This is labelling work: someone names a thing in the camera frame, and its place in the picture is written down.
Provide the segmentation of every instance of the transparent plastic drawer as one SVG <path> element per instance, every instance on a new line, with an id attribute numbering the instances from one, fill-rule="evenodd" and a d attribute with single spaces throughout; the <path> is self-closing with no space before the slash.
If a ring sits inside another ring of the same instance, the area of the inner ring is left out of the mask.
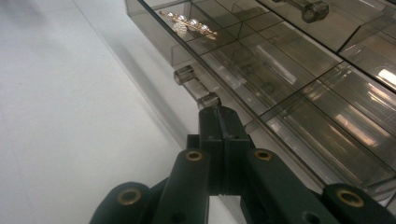
<path id="1" fill-rule="evenodd" d="M 201 67 L 196 76 L 216 82 L 203 81 L 207 89 L 227 91 L 250 116 L 246 120 L 280 139 L 309 176 L 355 185 L 377 200 L 390 198 L 396 190 L 395 92 L 359 62 L 370 68 L 385 63 L 390 72 L 396 54 L 383 54 L 387 61 L 377 58 L 371 65 L 359 54 L 380 52 L 368 47 L 367 38 L 393 34 L 391 22 L 381 32 L 363 32 L 370 21 L 390 20 L 391 9 L 377 2 L 329 1 L 332 10 L 324 20 L 301 23 L 295 19 L 301 11 L 289 3 L 260 2 L 127 0 L 127 6 L 175 69 Z M 176 15 L 183 15 L 182 23 Z M 392 50 L 392 39 L 386 43 Z M 185 85 L 194 99 L 207 94 L 199 83 Z"/>

